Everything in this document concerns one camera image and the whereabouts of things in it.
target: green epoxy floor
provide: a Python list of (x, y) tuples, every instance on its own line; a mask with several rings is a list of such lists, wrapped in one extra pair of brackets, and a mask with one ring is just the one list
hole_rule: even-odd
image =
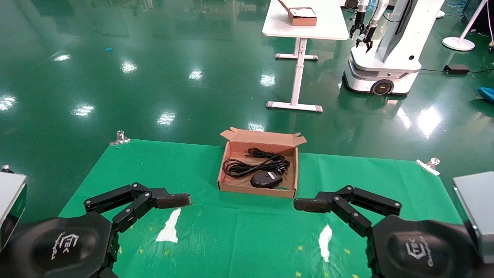
[[(25, 221), (57, 215), (119, 129), (210, 145), (223, 145), (230, 126), (302, 132), (302, 152), (436, 156), (445, 185), (492, 170), (494, 106), (476, 89), (493, 87), (493, 72), (421, 72), (405, 98), (354, 94), (341, 88), (353, 42), (312, 40), (308, 53), (320, 60), (305, 63), (300, 102), (324, 112), (268, 110), (269, 100), (290, 100), (295, 69), (274, 59), (294, 39), (261, 33), (268, 0), (112, 1), (0, 3), (0, 164), (29, 176)], [(469, 53), (441, 46), (461, 33), (459, 20), (436, 22), (424, 68), (494, 67), (489, 38), (469, 35), (477, 45)]]

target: black power cable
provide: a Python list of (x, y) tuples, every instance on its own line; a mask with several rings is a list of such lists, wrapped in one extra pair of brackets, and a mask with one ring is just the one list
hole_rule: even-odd
[(246, 157), (265, 158), (266, 160), (260, 164), (251, 165), (237, 159), (227, 159), (223, 162), (223, 171), (233, 178), (240, 178), (258, 170), (274, 170), (281, 175), (290, 166), (290, 162), (284, 156), (258, 148), (248, 149)]
[(402, 19), (398, 20), (398, 21), (393, 21), (393, 20), (390, 20), (389, 18), (386, 17), (386, 15), (383, 13), (382, 16), (389, 22), (393, 22), (393, 23), (398, 23), (402, 20), (405, 20), (406, 18), (408, 18), (408, 16), (410, 15), (410, 11), (412, 10), (412, 5), (410, 5), (408, 7), (408, 10), (407, 10), (407, 15), (405, 15)]
[[(431, 70), (431, 69), (421, 69), (425, 71), (434, 71), (434, 72), (447, 72), (446, 70)], [(486, 70), (481, 70), (481, 71), (469, 71), (468, 73), (483, 73), (483, 72), (488, 72), (492, 71), (494, 69), (486, 69)]]

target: white robot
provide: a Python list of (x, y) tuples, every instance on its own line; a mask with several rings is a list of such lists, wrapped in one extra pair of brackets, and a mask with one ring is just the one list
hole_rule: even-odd
[(444, 0), (397, 0), (383, 38), (374, 47), (372, 36), (389, 0), (378, 0), (364, 27), (369, 0), (360, 0), (350, 37), (360, 30), (357, 45), (343, 73), (347, 88), (361, 93), (408, 94), (422, 65), (418, 58)]

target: table leg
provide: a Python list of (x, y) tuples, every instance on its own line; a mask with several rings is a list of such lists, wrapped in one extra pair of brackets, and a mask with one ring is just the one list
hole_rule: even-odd
[(291, 93), (291, 102), (286, 103), (286, 102), (268, 101), (266, 107), (297, 109), (297, 110), (307, 110), (307, 111), (316, 111), (316, 112), (323, 111), (323, 107), (320, 105), (308, 105), (308, 104), (298, 103), (298, 97), (300, 96), (300, 85), (302, 84), (302, 73), (304, 71), (304, 57), (305, 57), (306, 46), (307, 46), (307, 39), (301, 38), (297, 50), (298, 52), (297, 66), (295, 67), (295, 77), (293, 79), (293, 91)]
[[(297, 59), (298, 58), (298, 49), (300, 46), (300, 40), (301, 40), (301, 38), (295, 39), (295, 50), (293, 51), (293, 54), (276, 53), (275, 58), (278, 58), (278, 59)], [(304, 59), (305, 60), (314, 60), (314, 61), (319, 60), (319, 58), (316, 55), (304, 55)]]

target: cardboard box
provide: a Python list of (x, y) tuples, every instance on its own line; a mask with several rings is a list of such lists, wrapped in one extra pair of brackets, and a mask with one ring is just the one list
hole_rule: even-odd
[(288, 18), (290, 19), (290, 23), (292, 26), (316, 26), (317, 24), (317, 16), (314, 17), (299, 17), (295, 16), (291, 9), (310, 9), (312, 10), (311, 7), (305, 7), (303, 6), (302, 2), (299, 1), (293, 1), (293, 0), (278, 0), (283, 8), (287, 10), (288, 12)]
[[(230, 128), (221, 133), (228, 139), (221, 161), (218, 188), (221, 191), (239, 192), (247, 194), (267, 195), (284, 198), (294, 198), (298, 182), (298, 148), (297, 146), (307, 142), (304, 137), (297, 134), (282, 134), (262, 131), (249, 131)], [(249, 164), (259, 164), (265, 159), (246, 157), (249, 148), (258, 148), (263, 151), (274, 152), (283, 155), (290, 167), (282, 174), (283, 181), (275, 188), (256, 188), (250, 184), (252, 175), (241, 178), (232, 178), (223, 171), (223, 162), (233, 158)]]

